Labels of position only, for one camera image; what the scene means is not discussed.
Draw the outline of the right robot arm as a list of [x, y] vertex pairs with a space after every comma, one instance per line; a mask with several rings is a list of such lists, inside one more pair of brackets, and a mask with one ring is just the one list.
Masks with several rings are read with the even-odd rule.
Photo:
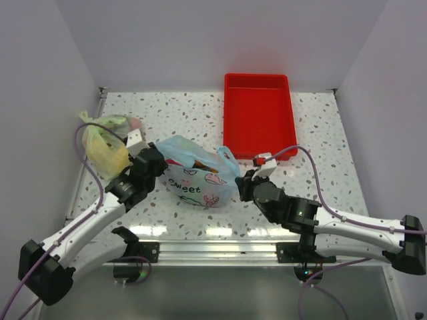
[[410, 275], [426, 274], [426, 231], [419, 218], [377, 219], [286, 195], [268, 177], [249, 170], [235, 180], [241, 201], [251, 201], [273, 224], [297, 233], [303, 261], [346, 256], [375, 259]]

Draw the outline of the blue cartoon plastic bag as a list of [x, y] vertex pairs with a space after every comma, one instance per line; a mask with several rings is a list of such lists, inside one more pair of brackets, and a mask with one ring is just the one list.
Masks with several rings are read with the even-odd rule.
[[204, 207], [222, 207], [238, 192], [240, 167], [230, 149], [215, 153], [176, 135], [155, 144], [167, 169], [159, 181], [181, 200]]

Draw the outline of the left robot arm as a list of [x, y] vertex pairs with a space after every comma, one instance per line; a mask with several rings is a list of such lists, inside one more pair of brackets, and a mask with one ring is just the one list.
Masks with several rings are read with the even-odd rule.
[[142, 202], [154, 190], [155, 180], [167, 169], [163, 155], [149, 143], [131, 157], [125, 168], [87, 211], [41, 243], [26, 242], [19, 256], [18, 278], [44, 304], [59, 302], [73, 285], [77, 254], [110, 223]]

